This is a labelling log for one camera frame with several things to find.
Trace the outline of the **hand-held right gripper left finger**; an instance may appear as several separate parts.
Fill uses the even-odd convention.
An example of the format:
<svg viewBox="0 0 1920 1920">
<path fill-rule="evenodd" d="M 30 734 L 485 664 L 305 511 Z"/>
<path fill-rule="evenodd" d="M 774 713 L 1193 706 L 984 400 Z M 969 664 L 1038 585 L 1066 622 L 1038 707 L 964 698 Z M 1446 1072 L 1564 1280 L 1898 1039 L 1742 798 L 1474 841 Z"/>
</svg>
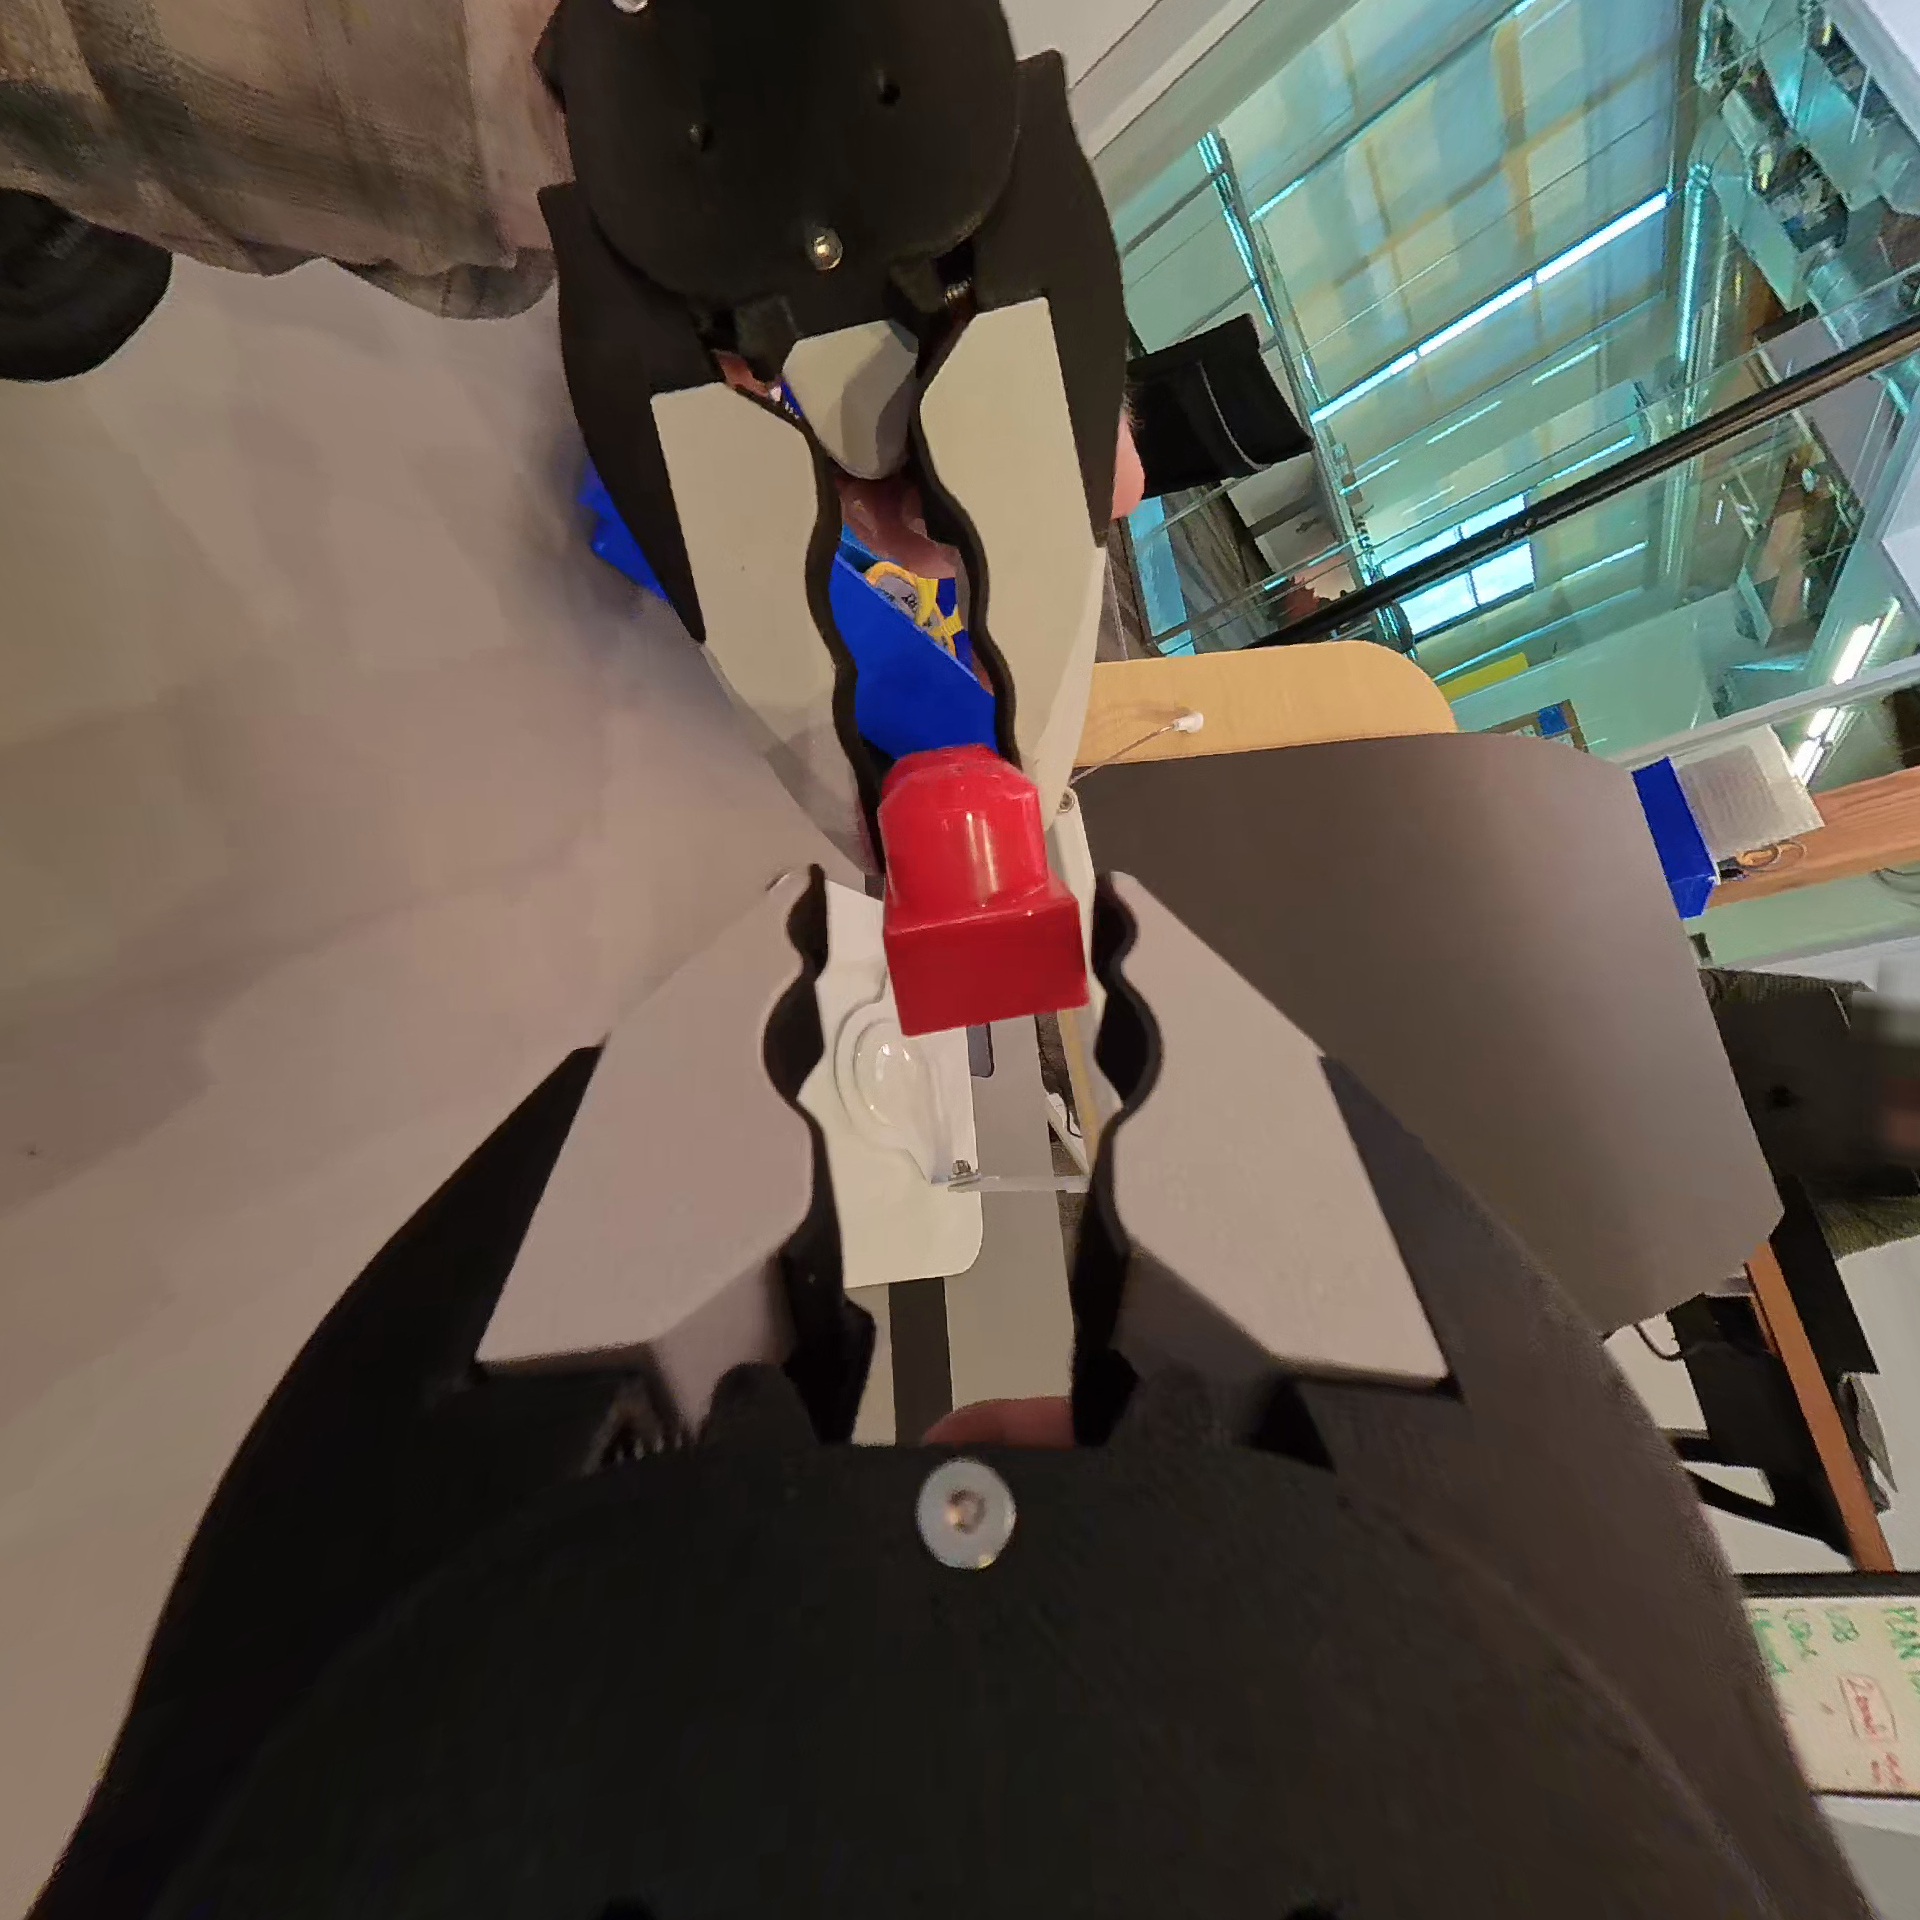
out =
<svg viewBox="0 0 1920 1920">
<path fill-rule="evenodd" d="M 777 877 L 610 1026 L 499 1294 L 486 1368 L 637 1374 L 666 1433 L 705 1426 L 736 1366 L 851 1434 L 876 1329 L 845 1291 L 824 1123 L 820 869 Z"/>
</svg>

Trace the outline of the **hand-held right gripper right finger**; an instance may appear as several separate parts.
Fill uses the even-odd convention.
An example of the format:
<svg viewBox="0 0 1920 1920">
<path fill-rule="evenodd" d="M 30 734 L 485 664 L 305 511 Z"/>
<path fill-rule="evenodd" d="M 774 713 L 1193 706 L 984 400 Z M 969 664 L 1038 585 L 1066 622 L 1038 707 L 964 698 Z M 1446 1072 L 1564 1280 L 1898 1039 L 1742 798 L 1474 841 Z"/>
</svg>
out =
<svg viewBox="0 0 1920 1920">
<path fill-rule="evenodd" d="M 1437 1387 L 1442 1344 L 1326 1050 L 1139 877 L 1094 883 L 1104 1122 L 1074 1249 L 1074 1414 L 1195 1376 L 1220 1419 L 1284 1383 Z"/>
</svg>

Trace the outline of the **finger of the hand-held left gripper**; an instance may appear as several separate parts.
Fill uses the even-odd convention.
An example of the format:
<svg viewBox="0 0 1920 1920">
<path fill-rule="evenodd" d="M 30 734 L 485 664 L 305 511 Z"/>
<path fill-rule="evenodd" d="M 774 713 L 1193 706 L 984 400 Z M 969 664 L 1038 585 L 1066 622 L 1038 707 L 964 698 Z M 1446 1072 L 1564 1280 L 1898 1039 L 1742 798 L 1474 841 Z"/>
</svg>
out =
<svg viewBox="0 0 1920 1920">
<path fill-rule="evenodd" d="M 858 662 L 833 611 L 843 529 L 813 430 L 720 368 L 650 373 L 658 502 L 650 559 L 763 755 L 867 874 L 882 874 L 878 760 L 858 731 Z"/>
<path fill-rule="evenodd" d="M 1057 806 L 1084 734 L 1117 461 L 1117 297 L 980 304 L 912 424 L 929 514 L 957 542 L 997 666 L 1000 746 Z"/>
</svg>

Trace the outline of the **red plastic block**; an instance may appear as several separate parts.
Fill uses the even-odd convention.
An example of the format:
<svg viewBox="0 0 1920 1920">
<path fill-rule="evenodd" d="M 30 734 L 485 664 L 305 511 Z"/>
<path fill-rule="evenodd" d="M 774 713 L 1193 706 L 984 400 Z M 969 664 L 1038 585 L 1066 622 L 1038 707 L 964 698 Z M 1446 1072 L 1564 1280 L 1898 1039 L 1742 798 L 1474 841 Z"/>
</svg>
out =
<svg viewBox="0 0 1920 1920">
<path fill-rule="evenodd" d="M 1049 866 L 1041 790 L 974 742 L 880 784 L 882 953 L 907 1039 L 1089 1003 L 1082 909 Z"/>
</svg>

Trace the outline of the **person's left forearm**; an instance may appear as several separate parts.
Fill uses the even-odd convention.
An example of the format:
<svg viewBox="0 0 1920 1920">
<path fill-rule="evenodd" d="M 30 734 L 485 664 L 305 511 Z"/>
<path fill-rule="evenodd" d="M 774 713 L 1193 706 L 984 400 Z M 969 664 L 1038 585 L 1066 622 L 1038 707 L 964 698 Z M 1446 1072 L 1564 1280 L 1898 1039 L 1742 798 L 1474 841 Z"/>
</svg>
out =
<svg viewBox="0 0 1920 1920">
<path fill-rule="evenodd" d="M 443 319 L 555 275 L 552 2 L 5 2 L 2 183 L 204 264 L 332 259 Z"/>
</svg>

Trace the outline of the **yellow item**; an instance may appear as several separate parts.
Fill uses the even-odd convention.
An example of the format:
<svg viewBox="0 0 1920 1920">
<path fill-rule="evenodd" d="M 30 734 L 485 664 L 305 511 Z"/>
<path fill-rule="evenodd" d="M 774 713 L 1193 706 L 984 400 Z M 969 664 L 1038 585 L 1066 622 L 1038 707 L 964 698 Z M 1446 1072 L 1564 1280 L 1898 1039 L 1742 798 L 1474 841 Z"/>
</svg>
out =
<svg viewBox="0 0 1920 1920">
<path fill-rule="evenodd" d="M 894 559 L 876 559 L 865 567 L 865 579 L 923 635 L 957 658 L 964 616 L 957 605 L 955 577 L 926 575 Z"/>
</svg>

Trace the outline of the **blue plastic bin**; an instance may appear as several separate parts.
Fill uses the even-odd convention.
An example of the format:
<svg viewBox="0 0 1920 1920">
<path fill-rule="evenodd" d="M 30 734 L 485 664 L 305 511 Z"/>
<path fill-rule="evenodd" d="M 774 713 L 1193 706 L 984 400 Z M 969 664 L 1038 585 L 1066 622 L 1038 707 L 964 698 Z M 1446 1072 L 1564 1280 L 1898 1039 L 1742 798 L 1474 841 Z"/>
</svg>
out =
<svg viewBox="0 0 1920 1920">
<path fill-rule="evenodd" d="M 969 631 L 957 658 L 865 579 L 878 557 L 843 534 L 830 577 L 836 631 L 854 661 L 854 721 L 890 759 L 997 742 L 994 697 L 974 671 Z"/>
</svg>

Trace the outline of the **black mesh chair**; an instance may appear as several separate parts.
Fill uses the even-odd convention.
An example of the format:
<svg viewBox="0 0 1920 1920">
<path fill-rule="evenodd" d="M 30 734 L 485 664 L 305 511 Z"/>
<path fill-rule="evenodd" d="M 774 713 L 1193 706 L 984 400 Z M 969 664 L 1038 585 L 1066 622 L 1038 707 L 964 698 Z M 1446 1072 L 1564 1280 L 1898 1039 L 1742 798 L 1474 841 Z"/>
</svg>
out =
<svg viewBox="0 0 1920 1920">
<path fill-rule="evenodd" d="M 1313 449 L 1250 314 L 1131 357 L 1124 381 L 1146 497 L 1217 488 Z"/>
</svg>

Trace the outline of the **black backdrop board stand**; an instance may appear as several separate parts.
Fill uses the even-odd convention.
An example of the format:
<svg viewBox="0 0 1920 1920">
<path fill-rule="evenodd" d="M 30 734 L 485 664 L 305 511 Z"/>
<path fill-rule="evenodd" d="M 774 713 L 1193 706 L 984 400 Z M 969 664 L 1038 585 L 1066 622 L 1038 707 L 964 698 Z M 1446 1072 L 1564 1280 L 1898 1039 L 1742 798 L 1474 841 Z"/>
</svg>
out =
<svg viewBox="0 0 1920 1920">
<path fill-rule="evenodd" d="M 1092 666 L 1072 767 L 1155 898 L 1418 1136 L 1602 1333 L 1782 1218 L 1629 771 L 1459 731 L 1360 640 Z"/>
</svg>

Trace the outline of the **whiteboard easel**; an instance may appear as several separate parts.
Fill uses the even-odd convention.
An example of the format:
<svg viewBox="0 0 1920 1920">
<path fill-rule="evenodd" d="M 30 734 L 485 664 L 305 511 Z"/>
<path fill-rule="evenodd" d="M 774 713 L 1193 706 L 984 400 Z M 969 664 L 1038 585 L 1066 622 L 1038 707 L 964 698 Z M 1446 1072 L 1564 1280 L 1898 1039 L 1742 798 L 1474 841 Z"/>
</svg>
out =
<svg viewBox="0 0 1920 1920">
<path fill-rule="evenodd" d="M 1742 1574 L 1809 1787 L 1917 1799 L 1917 1573 Z"/>
</svg>

